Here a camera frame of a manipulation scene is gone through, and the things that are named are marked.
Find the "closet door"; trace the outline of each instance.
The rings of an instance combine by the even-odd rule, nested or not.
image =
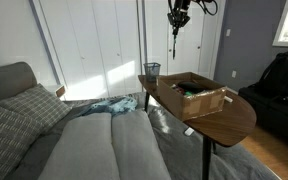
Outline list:
[[[83,0],[40,2],[67,85],[65,98],[107,97],[91,3]]]
[[[106,75],[99,46],[98,32],[90,0],[66,0],[71,14],[85,79],[77,88],[81,99],[107,97]]]
[[[168,74],[168,3],[144,1],[146,17],[147,61],[161,64],[160,74]]]
[[[176,54],[174,59],[173,30],[172,26],[169,26],[169,51],[167,64],[169,74],[182,72],[199,73],[204,12],[198,4],[191,2],[188,16],[190,16],[191,20],[184,27],[180,28],[176,38]]]
[[[41,0],[66,99],[141,91],[136,0]]]
[[[161,74],[198,73],[204,13],[198,4],[191,3],[188,12],[191,20],[179,30],[173,59],[174,39],[168,12],[167,1],[145,1],[148,61],[160,63]]]
[[[140,42],[136,0],[117,0],[116,14],[123,59],[125,93],[142,91],[138,80],[143,66],[140,59]]]

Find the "blue blanket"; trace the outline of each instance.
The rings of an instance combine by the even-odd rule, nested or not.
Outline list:
[[[81,115],[87,116],[93,113],[111,113],[112,116],[125,114],[134,111],[137,106],[137,101],[131,97],[121,97],[111,100],[104,100],[98,103],[89,105]]]

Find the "table leg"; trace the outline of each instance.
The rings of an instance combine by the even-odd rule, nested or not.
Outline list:
[[[217,152],[216,152],[216,143],[214,141],[212,142],[212,146],[213,146],[213,154],[217,154]]]
[[[203,136],[203,170],[202,180],[208,180],[211,162],[212,142],[208,137]]]
[[[147,106],[148,106],[148,100],[150,99],[150,93],[146,92],[146,96],[145,96],[145,112],[147,112]]]

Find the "white wall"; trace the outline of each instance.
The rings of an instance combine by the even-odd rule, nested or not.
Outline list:
[[[25,61],[38,82],[56,84],[29,0],[0,0],[0,66]]]

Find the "bed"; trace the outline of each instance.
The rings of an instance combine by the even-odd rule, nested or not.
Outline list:
[[[136,108],[90,113],[125,97]],[[144,99],[61,102],[45,95],[28,64],[0,67],[0,179],[201,179],[201,135],[185,136],[187,126],[154,99],[144,112]],[[237,144],[216,147],[210,179],[279,178]]]

